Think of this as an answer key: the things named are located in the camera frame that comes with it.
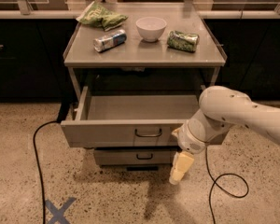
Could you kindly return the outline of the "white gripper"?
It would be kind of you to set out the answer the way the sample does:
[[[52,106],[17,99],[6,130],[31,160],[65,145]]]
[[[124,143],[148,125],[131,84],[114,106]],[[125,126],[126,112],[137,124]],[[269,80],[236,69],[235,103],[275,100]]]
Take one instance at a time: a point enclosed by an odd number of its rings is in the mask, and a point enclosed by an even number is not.
[[[169,182],[177,185],[194,162],[192,154],[198,154],[218,138],[222,138],[231,128],[231,124],[208,118],[198,110],[182,126],[172,130],[171,135],[183,151],[176,152]]]

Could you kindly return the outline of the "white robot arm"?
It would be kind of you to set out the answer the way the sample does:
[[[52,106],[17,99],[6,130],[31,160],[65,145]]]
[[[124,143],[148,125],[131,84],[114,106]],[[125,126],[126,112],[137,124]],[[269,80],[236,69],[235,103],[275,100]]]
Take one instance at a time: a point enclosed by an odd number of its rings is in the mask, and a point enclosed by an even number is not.
[[[246,127],[280,145],[280,108],[257,104],[240,91],[211,86],[201,93],[198,111],[172,131],[181,150],[174,156],[169,182],[178,184],[194,156],[233,125]]]

